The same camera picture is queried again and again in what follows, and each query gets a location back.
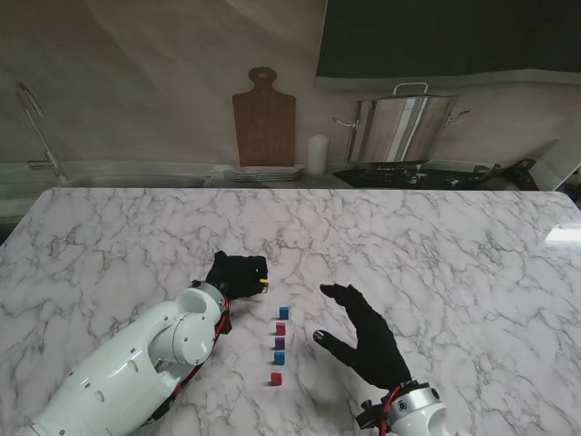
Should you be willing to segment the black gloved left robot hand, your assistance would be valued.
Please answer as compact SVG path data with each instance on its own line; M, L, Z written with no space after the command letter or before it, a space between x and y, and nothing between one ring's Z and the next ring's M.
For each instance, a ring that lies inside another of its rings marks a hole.
M228 255L218 251L205 281L231 301L251 298L268 290L267 262L263 256Z

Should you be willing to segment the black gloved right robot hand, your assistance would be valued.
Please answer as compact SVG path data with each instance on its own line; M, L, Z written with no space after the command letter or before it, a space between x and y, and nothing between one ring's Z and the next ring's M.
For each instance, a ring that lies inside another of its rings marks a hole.
M358 342L351 347L330 332L317 330L313 339L319 346L379 389L391 391L412 380L391 329L361 292L351 285L339 284L322 284L320 290L345 309Z

